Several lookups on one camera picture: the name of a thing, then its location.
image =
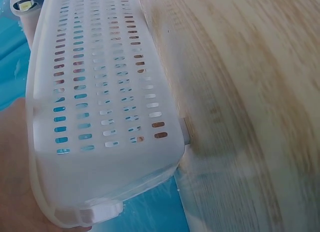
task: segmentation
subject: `blue background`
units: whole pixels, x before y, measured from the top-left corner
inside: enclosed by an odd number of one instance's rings
[[[0,110],[24,97],[30,50],[17,21],[0,17]],[[120,216],[94,226],[98,232],[188,232],[177,186],[167,182],[124,202]]]

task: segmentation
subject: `wooden surface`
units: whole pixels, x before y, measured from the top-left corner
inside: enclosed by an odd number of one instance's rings
[[[203,231],[320,231],[320,0],[141,0]]]

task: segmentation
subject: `white plastic basket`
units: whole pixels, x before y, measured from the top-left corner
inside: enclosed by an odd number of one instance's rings
[[[61,227],[117,216],[185,150],[139,0],[45,0],[26,98],[32,189]]]

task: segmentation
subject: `light wood table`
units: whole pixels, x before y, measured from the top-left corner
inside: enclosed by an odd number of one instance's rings
[[[320,231],[320,0],[141,0],[191,135],[190,229]]]

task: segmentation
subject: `hand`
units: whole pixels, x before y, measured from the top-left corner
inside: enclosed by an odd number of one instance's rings
[[[29,182],[25,100],[0,112],[0,231],[62,232],[41,212]]]

